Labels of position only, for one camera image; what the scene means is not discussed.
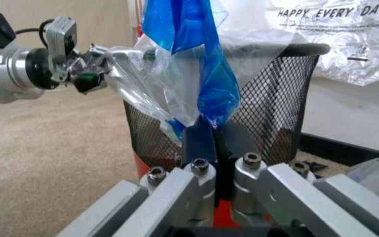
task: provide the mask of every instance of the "screw head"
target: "screw head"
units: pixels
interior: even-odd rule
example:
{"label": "screw head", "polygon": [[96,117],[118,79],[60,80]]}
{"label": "screw head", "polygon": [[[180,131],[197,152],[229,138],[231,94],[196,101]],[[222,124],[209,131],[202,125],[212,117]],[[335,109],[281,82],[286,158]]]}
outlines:
{"label": "screw head", "polygon": [[261,156],[254,152],[248,152],[244,154],[244,164],[251,169],[260,168]]}
{"label": "screw head", "polygon": [[306,178],[309,172],[309,166],[302,161],[292,161],[289,166],[302,177]]}
{"label": "screw head", "polygon": [[166,171],[161,166],[153,166],[147,173],[147,180],[153,186],[159,185],[166,177]]}
{"label": "screw head", "polygon": [[191,170],[194,174],[205,174],[209,168],[209,162],[203,158],[196,158],[191,161]]}

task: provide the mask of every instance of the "beige carpet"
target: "beige carpet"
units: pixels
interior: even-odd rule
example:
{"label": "beige carpet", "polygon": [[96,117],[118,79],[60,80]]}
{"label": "beige carpet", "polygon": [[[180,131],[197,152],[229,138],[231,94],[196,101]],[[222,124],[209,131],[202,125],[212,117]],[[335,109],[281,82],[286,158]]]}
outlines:
{"label": "beige carpet", "polygon": [[54,236],[119,180],[137,181],[135,170],[122,101],[110,89],[0,105],[0,237]]}

